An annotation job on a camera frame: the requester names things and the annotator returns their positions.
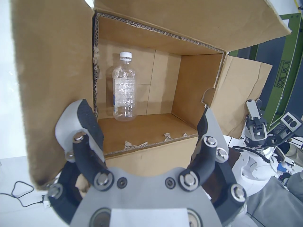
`bottle label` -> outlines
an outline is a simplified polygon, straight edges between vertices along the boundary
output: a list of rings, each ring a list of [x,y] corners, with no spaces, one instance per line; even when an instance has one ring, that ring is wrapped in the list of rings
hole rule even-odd
[[[114,108],[135,104],[135,80],[115,79]]]

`black cable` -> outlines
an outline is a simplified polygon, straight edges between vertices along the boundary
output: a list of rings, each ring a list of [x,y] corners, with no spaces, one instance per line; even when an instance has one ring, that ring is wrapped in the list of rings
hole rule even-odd
[[[235,151],[237,152],[242,152],[243,150],[246,150],[246,151],[250,151],[254,154],[257,154],[258,156],[260,156],[266,163],[269,163],[270,164],[270,160],[265,158],[262,154],[258,153],[257,151],[255,150],[252,150],[252,149],[249,149],[247,147],[239,147],[239,146],[233,146],[232,147]]]
[[[253,214],[250,214],[248,211],[246,212],[246,213],[248,213],[251,217],[253,217],[255,220],[257,220],[260,224],[262,224],[257,218],[255,218],[253,215],[254,215],[254,213]]]
[[[25,184],[25,185],[31,187],[31,191],[26,192],[25,194],[23,194],[23,195],[21,195],[21,196],[19,196],[19,197],[15,196],[15,195],[14,195],[14,190],[15,190],[15,188],[16,188],[16,184],[18,184],[18,183],[22,183],[22,184]],[[23,182],[23,181],[17,181],[17,182],[14,184],[14,188],[13,188],[11,194],[8,194],[8,193],[0,193],[0,195],[6,195],[6,196],[9,196],[9,197],[18,199],[18,201],[20,202],[20,204],[22,205],[22,207],[25,208],[25,207],[29,207],[29,206],[34,205],[34,204],[42,204],[42,203],[43,203],[43,200],[41,200],[41,201],[39,201],[39,202],[32,203],[32,204],[29,204],[29,205],[24,206],[23,203],[21,202],[20,198],[22,198],[23,196],[25,196],[25,195],[27,195],[27,194],[33,192],[34,189],[35,189],[35,188],[34,188],[33,186],[31,186],[31,185],[29,185],[29,184],[27,184],[27,183],[25,183],[25,182]]]

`white bottle cap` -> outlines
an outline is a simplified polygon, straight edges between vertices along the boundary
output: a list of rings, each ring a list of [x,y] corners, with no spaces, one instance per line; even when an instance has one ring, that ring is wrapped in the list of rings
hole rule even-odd
[[[132,61],[132,53],[130,52],[121,52],[120,60],[122,61]]]

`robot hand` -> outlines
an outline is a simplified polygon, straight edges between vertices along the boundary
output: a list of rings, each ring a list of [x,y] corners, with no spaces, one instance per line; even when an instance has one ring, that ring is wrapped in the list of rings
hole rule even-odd
[[[226,226],[242,208],[246,192],[236,183],[226,162],[228,147],[210,108],[204,111],[197,129],[198,142],[186,169],[139,177],[117,167],[106,167],[103,133],[91,108],[86,100],[72,103],[55,129],[68,162],[49,190],[54,210],[74,227],[114,227],[115,209],[185,209],[190,227]],[[201,185],[213,171],[223,188],[212,204]],[[83,199],[75,187],[80,173],[92,185]]]

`water bottle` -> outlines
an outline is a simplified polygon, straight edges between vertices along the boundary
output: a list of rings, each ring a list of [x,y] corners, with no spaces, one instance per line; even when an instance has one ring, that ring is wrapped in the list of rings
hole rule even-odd
[[[119,121],[130,121],[136,117],[136,79],[130,68],[132,53],[120,53],[121,65],[113,71],[114,117]]]

